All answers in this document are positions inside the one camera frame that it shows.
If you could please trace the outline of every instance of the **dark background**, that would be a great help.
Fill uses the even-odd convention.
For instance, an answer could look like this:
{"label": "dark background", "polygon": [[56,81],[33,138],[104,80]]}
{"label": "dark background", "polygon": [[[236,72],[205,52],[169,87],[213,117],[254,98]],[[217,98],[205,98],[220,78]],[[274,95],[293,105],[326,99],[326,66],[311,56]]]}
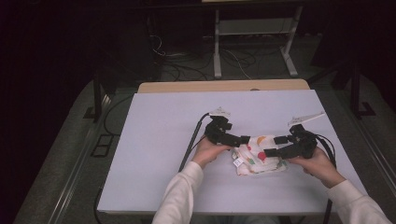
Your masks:
{"label": "dark background", "polygon": [[[158,77],[146,26],[152,13],[127,10],[135,6],[138,1],[2,1],[1,223],[18,213],[69,109],[95,75],[109,93]],[[324,34],[313,65],[353,58],[396,111],[395,9],[385,1],[306,6],[297,33]],[[208,18],[214,16],[203,14],[213,10],[157,11],[155,32],[179,47],[199,44],[213,31]],[[191,32],[176,35],[183,26]]]}

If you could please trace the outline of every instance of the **table leg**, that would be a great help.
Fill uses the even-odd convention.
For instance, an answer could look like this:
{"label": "table leg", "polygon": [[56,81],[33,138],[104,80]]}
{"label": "table leg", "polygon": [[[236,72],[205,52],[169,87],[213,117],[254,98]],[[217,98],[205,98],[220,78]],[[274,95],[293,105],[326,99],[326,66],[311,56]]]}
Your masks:
{"label": "table leg", "polygon": [[283,56],[283,60],[286,63],[286,66],[288,67],[289,73],[291,77],[297,77],[298,73],[296,68],[294,67],[294,63],[291,60],[291,57],[289,55],[291,43],[293,42],[294,35],[297,30],[297,25],[300,20],[301,12],[303,11],[303,7],[297,7],[296,13],[294,14],[293,21],[291,22],[291,27],[289,30],[289,39],[288,42],[286,43],[286,46],[282,48],[280,51]]}
{"label": "table leg", "polygon": [[213,65],[215,68],[215,78],[221,78],[221,64],[219,55],[219,10],[216,10],[216,23],[215,23],[215,53],[213,55]]}

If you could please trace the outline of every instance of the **wire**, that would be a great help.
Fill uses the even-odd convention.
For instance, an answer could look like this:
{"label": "wire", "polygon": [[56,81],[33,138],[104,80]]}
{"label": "wire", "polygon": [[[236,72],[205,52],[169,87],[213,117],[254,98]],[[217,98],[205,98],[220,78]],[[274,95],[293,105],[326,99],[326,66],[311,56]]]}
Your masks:
{"label": "wire", "polygon": [[187,159],[189,158],[189,156],[190,156],[192,150],[195,148],[195,146],[196,146],[199,142],[201,142],[202,139],[205,138],[205,137],[202,137],[202,138],[198,141],[197,144],[195,144],[194,146],[192,146],[192,144],[193,144],[194,141],[195,141],[195,138],[197,137],[197,134],[198,134],[198,132],[199,132],[199,129],[201,128],[202,121],[203,121],[204,118],[206,118],[208,115],[209,115],[209,113],[204,114],[204,115],[200,118],[200,120],[198,121],[197,126],[195,127],[195,130],[194,130],[194,133],[192,134],[192,137],[191,137],[189,146],[187,147],[186,153],[184,154],[183,161],[181,161],[180,167],[178,168],[178,171],[179,171],[179,172],[183,170],[184,165],[186,164],[186,161],[187,161]]}
{"label": "wire", "polygon": [[113,106],[107,111],[107,113],[106,113],[106,115],[105,115],[105,120],[103,121],[103,127],[104,127],[104,129],[105,129],[105,131],[106,131],[107,133],[109,133],[109,134],[111,134],[111,135],[114,135],[114,136],[120,136],[120,133],[113,133],[113,132],[111,132],[111,131],[107,128],[107,125],[106,125],[107,117],[108,117],[108,115],[110,114],[110,112],[111,112],[115,107],[117,107],[117,106],[120,105],[122,102],[125,102],[126,100],[128,100],[128,99],[130,99],[130,98],[132,98],[132,97],[133,97],[132,95],[130,95],[130,96],[128,96],[128,97],[125,97],[124,99],[120,100],[120,101],[117,102],[115,105],[113,105]]}
{"label": "wire", "polygon": [[[323,147],[326,149],[327,155],[329,156],[329,160],[332,162],[332,165],[334,166],[335,169],[337,169],[337,165],[335,162],[335,149],[334,149],[334,145],[332,144],[332,142],[320,135],[320,134],[316,134],[316,138],[319,140],[319,142],[323,145]],[[329,148],[329,145],[327,145],[326,141],[324,141],[323,139],[326,139],[326,141],[328,141],[330,143],[330,145],[332,146],[332,151]],[[323,224],[327,224],[329,223],[329,219],[330,219],[330,213],[332,212],[332,200],[328,200],[327,201],[327,205],[326,205],[326,212],[323,218]]]}
{"label": "wire", "polygon": [[180,77],[181,77],[182,75],[183,75],[183,77],[186,77],[184,70],[187,70],[187,69],[192,70],[192,68],[185,68],[185,67],[183,67],[183,66],[181,66],[181,65],[172,64],[172,63],[170,63],[170,64],[164,64],[164,65],[165,65],[165,66],[171,66],[171,67],[173,67],[173,68],[175,69],[175,70],[172,70],[172,71],[163,70],[163,72],[168,73],[168,74],[170,74],[172,77],[174,77],[174,78],[175,78],[174,81],[193,81],[193,80],[201,80],[202,77],[204,77],[205,80],[207,80],[206,75],[205,75],[204,73],[202,73],[201,71],[199,71],[199,70],[193,70],[193,71],[199,73],[199,75],[200,75],[199,77],[197,77],[197,78],[187,78],[187,79],[183,80],[183,79],[181,79]]}
{"label": "wire", "polygon": [[189,56],[190,53],[174,53],[174,54],[166,54],[166,57],[184,57]]}
{"label": "wire", "polygon": [[[282,49],[285,48],[285,46],[279,47],[278,49],[271,51],[269,53],[264,53],[264,54],[260,54],[259,56],[267,56],[267,55],[272,55],[278,52],[282,52]],[[259,71],[260,71],[260,64],[262,63],[262,60],[264,59],[264,57],[261,57],[259,62],[257,63],[257,76],[259,75]]]}
{"label": "wire", "polygon": [[154,52],[156,52],[157,54],[159,54],[160,56],[165,56],[165,52],[164,51],[162,51],[162,52],[159,52],[158,50],[161,48],[161,46],[163,45],[163,41],[161,40],[161,38],[159,37],[159,36],[157,36],[157,35],[150,35],[150,37],[156,37],[157,39],[159,39],[160,40],[160,44],[159,44],[159,46],[156,48],[156,49],[152,49]]}
{"label": "wire", "polygon": [[175,64],[175,63],[164,63],[164,65],[169,65],[169,66],[173,66],[175,68],[181,68],[181,69],[184,69],[184,70],[189,70],[189,71],[193,71],[193,72],[196,72],[196,73],[200,74],[200,76],[198,78],[191,78],[190,80],[200,80],[201,77],[203,77],[205,80],[208,80],[207,79],[208,74],[205,74],[205,73],[203,73],[202,71],[200,71],[200,70],[198,70],[196,68],[191,68],[191,67],[188,67],[188,66],[179,65],[179,64]]}
{"label": "wire", "polygon": [[227,50],[227,49],[223,49],[223,50],[226,51],[226,52],[228,52],[228,53],[230,53],[230,54],[232,54],[232,55],[235,57],[236,61],[237,61],[238,64],[239,64],[239,67],[241,68],[242,73],[243,73],[248,79],[251,79],[251,77],[248,76],[248,74],[245,73],[244,69],[242,68],[241,63],[239,62],[239,59],[238,59],[232,52],[230,52],[229,50]]}
{"label": "wire", "polygon": [[[207,53],[211,53],[211,55],[210,55],[209,60],[206,62],[206,64],[204,66],[202,66],[202,67],[198,67],[198,68],[194,68],[194,69],[203,69],[203,68],[206,68],[206,67],[208,67],[210,65],[211,59],[213,57],[213,50],[204,52],[203,55],[206,55]],[[183,61],[181,61],[181,60],[180,61],[176,61],[176,60],[166,59],[166,62],[167,63],[185,63],[185,62],[192,62],[192,61],[195,61],[195,60],[198,60],[198,59],[202,59],[202,57],[198,56],[198,54],[196,54],[196,53],[191,53],[191,55],[195,55],[195,57],[192,58],[192,59],[184,59]]]}
{"label": "wire", "polygon": [[306,217],[300,217],[300,219],[296,222],[296,224],[301,224],[301,223],[303,223],[303,221],[304,221],[305,218],[306,218]]}
{"label": "wire", "polygon": [[[240,51],[240,50],[239,50],[239,52],[240,52],[240,53],[246,54],[247,57],[235,59],[235,57],[230,53],[230,51],[227,52],[227,53],[231,54],[230,57],[228,57],[227,54],[222,55],[222,57],[223,57],[224,61],[225,61],[227,64],[229,64],[230,66],[232,66],[232,67],[240,67],[240,65],[242,65],[243,68],[247,68],[247,67],[253,65],[253,64],[256,62],[256,57],[255,57],[253,54],[250,54],[250,53],[247,53],[247,52],[244,52],[244,51]],[[253,62],[250,63],[250,62],[248,61],[248,58],[252,58],[252,59],[253,59]],[[232,63],[228,62],[228,60],[231,60],[231,61],[234,61],[234,62],[238,62],[238,61],[239,61],[240,65],[233,65]]]}

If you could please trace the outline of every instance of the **white sleeve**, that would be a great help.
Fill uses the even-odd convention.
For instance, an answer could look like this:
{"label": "white sleeve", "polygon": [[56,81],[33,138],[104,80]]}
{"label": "white sleeve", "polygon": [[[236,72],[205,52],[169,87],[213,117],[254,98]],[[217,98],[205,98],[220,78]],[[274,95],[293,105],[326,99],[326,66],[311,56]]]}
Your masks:
{"label": "white sleeve", "polygon": [[190,223],[194,194],[204,178],[200,165],[190,161],[172,178],[152,223]]}
{"label": "white sleeve", "polygon": [[378,204],[348,180],[329,189],[328,195],[343,223],[391,223]]}

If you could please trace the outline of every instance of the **floor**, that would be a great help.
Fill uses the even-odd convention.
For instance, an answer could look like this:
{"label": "floor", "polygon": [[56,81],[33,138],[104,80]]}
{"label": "floor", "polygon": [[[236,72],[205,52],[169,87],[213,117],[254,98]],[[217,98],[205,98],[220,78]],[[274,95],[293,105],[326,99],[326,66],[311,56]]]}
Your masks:
{"label": "floor", "polygon": [[[214,80],[211,41],[211,37],[207,37],[198,50],[155,48],[158,57],[166,55],[159,81]],[[285,36],[237,36],[220,41],[221,79],[290,78],[279,53],[285,44]],[[290,57],[299,78],[308,79],[322,71],[322,68],[310,65],[319,41],[320,35],[295,38]],[[334,90],[331,86],[334,75],[329,74],[310,87],[317,91],[369,195],[389,219],[396,222],[396,191],[392,182],[396,167],[393,150],[396,115],[381,99],[376,86],[361,77],[361,101],[368,102],[376,116],[356,119],[348,108],[349,85],[344,90]],[[83,118],[87,108],[93,106],[92,84],[81,92],[15,223],[150,223],[151,214],[126,216],[95,212],[123,121],[136,91],[120,88],[114,95],[105,96],[104,114],[96,123]],[[377,158],[385,158],[385,164],[377,162]],[[318,223],[321,220],[322,216],[293,217],[292,223]],[[340,221],[337,216],[332,216],[330,223]]]}

